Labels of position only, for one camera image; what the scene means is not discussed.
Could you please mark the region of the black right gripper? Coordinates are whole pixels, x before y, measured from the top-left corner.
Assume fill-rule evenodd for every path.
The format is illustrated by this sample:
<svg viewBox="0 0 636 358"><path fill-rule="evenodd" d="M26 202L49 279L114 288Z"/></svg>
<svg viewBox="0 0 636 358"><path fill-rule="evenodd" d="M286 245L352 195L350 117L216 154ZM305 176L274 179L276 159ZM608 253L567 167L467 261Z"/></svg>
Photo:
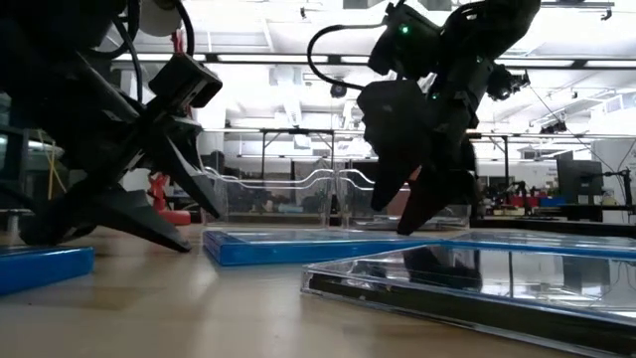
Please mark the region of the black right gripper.
<svg viewBox="0 0 636 358"><path fill-rule="evenodd" d="M491 30L451 30L441 34L426 95L430 132L426 169L408 180L423 161L425 95L414 81L381 81L357 98L364 139L378 156L371 208L386 207L407 181L410 194L399 234L412 234L449 205L477 201L474 150L466 131L479 123L476 111L496 68L497 36Z"/></svg>

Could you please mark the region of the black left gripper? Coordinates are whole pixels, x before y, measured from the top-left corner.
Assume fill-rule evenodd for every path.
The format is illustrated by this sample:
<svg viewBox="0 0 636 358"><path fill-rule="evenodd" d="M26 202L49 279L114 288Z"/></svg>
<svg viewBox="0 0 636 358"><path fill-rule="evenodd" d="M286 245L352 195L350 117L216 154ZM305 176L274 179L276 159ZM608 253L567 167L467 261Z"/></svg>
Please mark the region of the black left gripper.
<svg viewBox="0 0 636 358"><path fill-rule="evenodd" d="M173 56L151 81L155 96L140 104L115 89L77 54L38 58L40 89L34 119L64 152L64 163L111 185L129 170L147 167L170 176L215 218L215 189L196 144L198 124L188 106L199 103L199 64ZM186 253L190 243L148 203L141 191L115 187L98 194L72 190L35 211L20 232L31 246L57 246L103 226Z"/></svg>

